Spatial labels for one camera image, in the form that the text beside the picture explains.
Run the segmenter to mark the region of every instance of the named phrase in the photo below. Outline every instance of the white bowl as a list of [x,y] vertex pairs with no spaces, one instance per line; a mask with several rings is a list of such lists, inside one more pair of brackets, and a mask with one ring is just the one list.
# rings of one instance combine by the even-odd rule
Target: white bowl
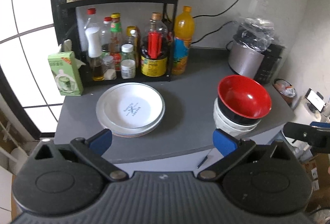
[[96,104],[96,116],[97,116],[97,119],[99,120],[100,124],[104,128],[110,129],[115,136],[120,136],[120,137],[138,137],[138,136],[145,135],[145,134],[151,132],[152,130],[154,130],[159,125],[159,123],[161,122],[161,120],[162,120],[162,118],[164,116],[164,113],[165,113],[165,102],[164,102],[164,99],[156,91],[159,94],[160,98],[161,98],[162,111],[161,111],[160,115],[156,118],[156,120],[154,122],[152,122],[152,123],[150,123],[150,124],[148,124],[146,126],[140,127],[140,128],[124,128],[124,127],[121,127],[121,126],[118,126],[118,125],[114,124],[108,118],[108,116],[106,115],[106,113],[104,111],[103,104],[104,104],[104,99],[106,99],[106,97],[107,97],[107,94],[106,93],[109,93],[111,91],[114,91],[115,89],[119,88],[120,86],[123,86],[123,85],[132,85],[132,84],[143,85],[143,86],[146,86],[146,87],[151,88],[153,91],[156,91],[152,87],[147,86],[147,85],[144,85],[144,84],[141,84],[141,83],[131,82],[131,83],[119,84],[119,85],[116,85],[116,86],[111,87],[106,92],[104,92],[102,94],[102,96],[99,98],[99,100],[98,100],[98,102]]
[[218,115],[215,111],[213,111],[213,119],[216,124],[216,127],[225,131],[229,135],[236,137],[239,135],[244,135],[247,134],[248,132],[251,132],[254,128],[251,130],[238,130],[236,128],[231,127],[230,125],[226,124]]
[[247,130],[253,130],[255,129],[255,127],[260,123],[261,119],[259,121],[257,121],[256,123],[252,124],[252,125],[241,125],[241,124],[237,124],[235,122],[233,122],[232,120],[228,119],[223,112],[220,110],[219,105],[218,105],[218,98],[216,98],[216,100],[214,100],[214,111],[217,113],[217,115],[222,119],[222,121],[224,121],[226,124],[228,124],[229,126],[238,129],[238,130],[242,130],[242,131],[247,131]]

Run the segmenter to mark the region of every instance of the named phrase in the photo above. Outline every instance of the bowl rim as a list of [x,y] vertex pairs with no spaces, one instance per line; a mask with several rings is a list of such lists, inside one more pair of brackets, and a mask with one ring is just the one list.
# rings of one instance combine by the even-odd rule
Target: bowl rim
[[[258,117],[247,116],[247,115],[244,115],[244,114],[242,114],[242,113],[239,113],[239,112],[233,110],[233,109],[227,104],[227,102],[224,101],[224,99],[223,99],[222,96],[220,95],[220,91],[219,91],[220,84],[223,83],[224,80],[229,79],[229,78],[232,78],[232,77],[245,77],[245,79],[247,79],[248,81],[252,81],[252,82],[255,83],[256,85],[259,85],[259,86],[260,86],[260,87],[266,92],[266,94],[267,94],[268,97],[269,97],[269,100],[270,100],[270,107],[269,107],[269,110],[268,110],[265,114],[263,114],[263,115],[261,115],[261,116],[258,116]],[[248,118],[248,119],[260,119],[260,118],[262,118],[262,117],[265,117],[265,116],[269,113],[269,111],[272,109],[272,99],[271,99],[271,97],[270,97],[268,91],[267,91],[267,90],[266,90],[261,84],[259,84],[257,81],[255,81],[255,80],[253,80],[253,79],[251,79],[251,78],[249,78],[249,77],[246,77],[246,76],[243,76],[243,75],[238,75],[238,74],[233,74],[233,75],[226,76],[226,77],[222,78],[222,80],[219,82],[219,84],[218,84],[218,89],[217,89],[217,90],[218,90],[218,97],[220,98],[220,100],[222,101],[222,103],[225,104],[225,106],[226,106],[228,109],[230,109],[232,112],[236,113],[236,114],[239,115],[239,116],[242,116],[242,117],[245,117],[245,118]]]

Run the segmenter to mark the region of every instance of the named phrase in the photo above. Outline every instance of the phone screen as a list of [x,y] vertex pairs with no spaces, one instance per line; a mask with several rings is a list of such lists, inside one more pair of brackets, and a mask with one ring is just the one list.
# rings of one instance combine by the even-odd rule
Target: phone screen
[[313,90],[307,92],[306,98],[315,106],[315,108],[317,108],[319,112],[322,111],[325,102]]

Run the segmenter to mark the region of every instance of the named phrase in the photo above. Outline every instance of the black bowl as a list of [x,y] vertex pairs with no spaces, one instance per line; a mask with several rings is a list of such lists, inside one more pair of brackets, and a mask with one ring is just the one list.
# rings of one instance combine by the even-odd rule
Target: black bowl
[[233,112],[232,110],[230,110],[222,101],[221,99],[218,97],[218,105],[219,105],[219,109],[222,111],[222,113],[231,121],[233,121],[236,124],[241,124],[241,125],[253,125],[255,124],[257,121],[260,120],[260,118],[258,119],[251,119],[251,118],[246,118],[243,116],[240,116],[238,114],[236,114],[235,112]]

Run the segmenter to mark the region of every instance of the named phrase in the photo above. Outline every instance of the bottle label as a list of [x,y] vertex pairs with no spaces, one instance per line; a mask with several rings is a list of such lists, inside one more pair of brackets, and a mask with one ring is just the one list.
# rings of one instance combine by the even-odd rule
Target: bottle label
[[110,31],[111,32],[121,32],[121,23],[120,22],[111,23]]
[[121,60],[120,53],[111,53],[110,55],[113,56],[114,64],[116,66],[116,71],[120,71],[120,60]]
[[167,57],[151,60],[141,56],[141,72],[150,77],[162,76],[166,72]]
[[188,52],[191,45],[191,39],[174,40],[174,59],[172,72],[182,72],[185,69],[188,60]]

